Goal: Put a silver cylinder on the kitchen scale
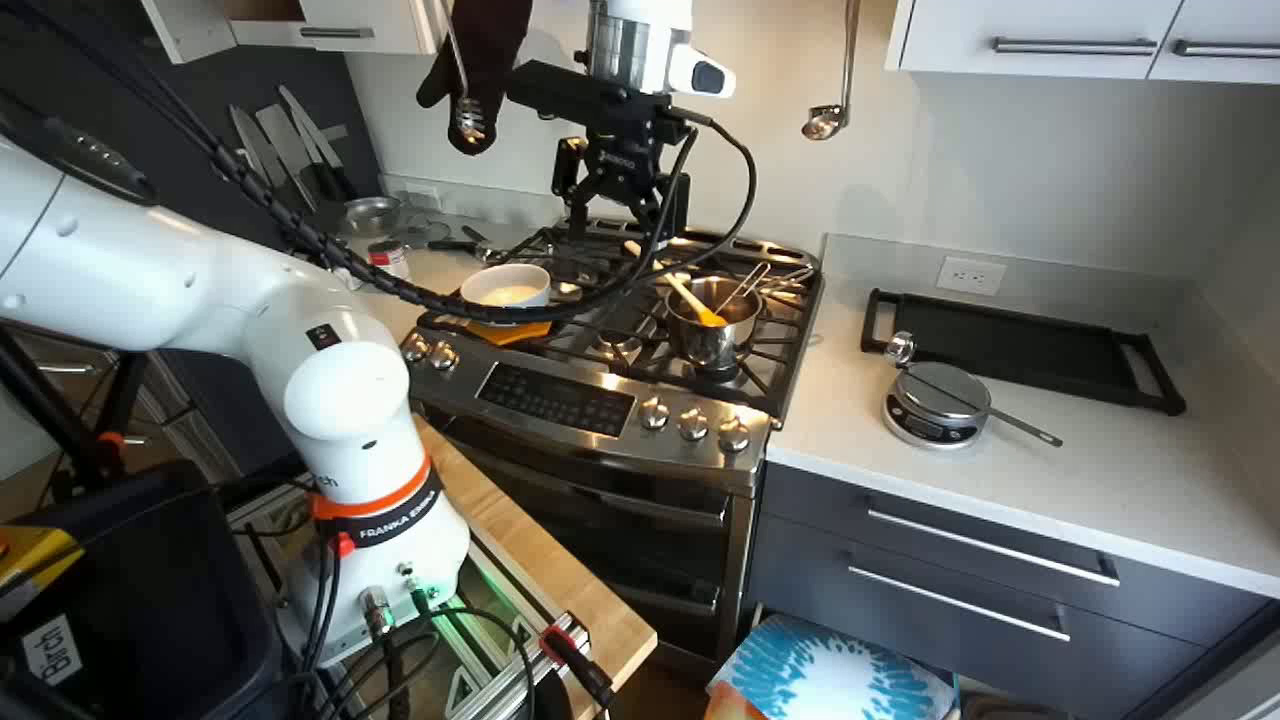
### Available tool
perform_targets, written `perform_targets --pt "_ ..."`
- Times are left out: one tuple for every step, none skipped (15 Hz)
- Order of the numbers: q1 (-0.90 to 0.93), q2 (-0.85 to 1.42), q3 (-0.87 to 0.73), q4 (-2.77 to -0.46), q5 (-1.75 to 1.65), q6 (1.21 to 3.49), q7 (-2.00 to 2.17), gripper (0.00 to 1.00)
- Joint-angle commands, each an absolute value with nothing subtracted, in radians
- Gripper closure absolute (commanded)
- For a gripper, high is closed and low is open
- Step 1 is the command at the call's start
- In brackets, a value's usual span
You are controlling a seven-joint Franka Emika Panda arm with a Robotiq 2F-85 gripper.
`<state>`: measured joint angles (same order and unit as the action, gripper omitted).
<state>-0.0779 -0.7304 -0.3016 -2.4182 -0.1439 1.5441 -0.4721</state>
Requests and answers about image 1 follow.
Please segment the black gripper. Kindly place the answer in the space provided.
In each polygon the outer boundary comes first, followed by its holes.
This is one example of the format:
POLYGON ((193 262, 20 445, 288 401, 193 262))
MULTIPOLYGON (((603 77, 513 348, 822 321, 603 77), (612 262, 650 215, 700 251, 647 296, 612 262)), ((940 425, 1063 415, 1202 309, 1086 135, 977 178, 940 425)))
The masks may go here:
POLYGON ((552 193, 569 221, 585 224, 594 196, 616 201, 639 228, 656 228, 664 211, 685 211, 675 173, 659 168, 664 149, 693 141, 693 128, 668 98, 650 95, 576 95, 558 120, 579 125, 579 135, 555 142, 552 193))

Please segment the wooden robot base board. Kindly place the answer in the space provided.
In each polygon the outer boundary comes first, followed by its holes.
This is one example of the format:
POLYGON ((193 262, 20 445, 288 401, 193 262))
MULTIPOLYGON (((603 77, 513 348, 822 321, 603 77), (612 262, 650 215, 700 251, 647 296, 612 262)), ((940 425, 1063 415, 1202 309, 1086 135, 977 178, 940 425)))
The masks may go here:
POLYGON ((417 425, 448 498, 466 529, 535 590, 573 612, 590 661, 612 688, 625 688, 656 652, 656 626, 630 612, 598 575, 590 575, 542 525, 535 525, 504 487, 497 487, 433 425, 417 425))

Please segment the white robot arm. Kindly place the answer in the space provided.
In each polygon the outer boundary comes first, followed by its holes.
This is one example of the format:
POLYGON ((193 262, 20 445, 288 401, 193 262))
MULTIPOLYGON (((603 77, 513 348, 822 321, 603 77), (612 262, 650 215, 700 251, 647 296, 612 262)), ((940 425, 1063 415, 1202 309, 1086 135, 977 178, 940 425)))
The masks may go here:
POLYGON ((326 626, 324 661, 347 652, 372 597, 392 612, 457 597, 472 529, 410 415, 397 334, 330 273, 129 196, 86 133, 28 108, 5 110, 0 247, 11 325, 250 372, 315 478, 288 612, 326 626))

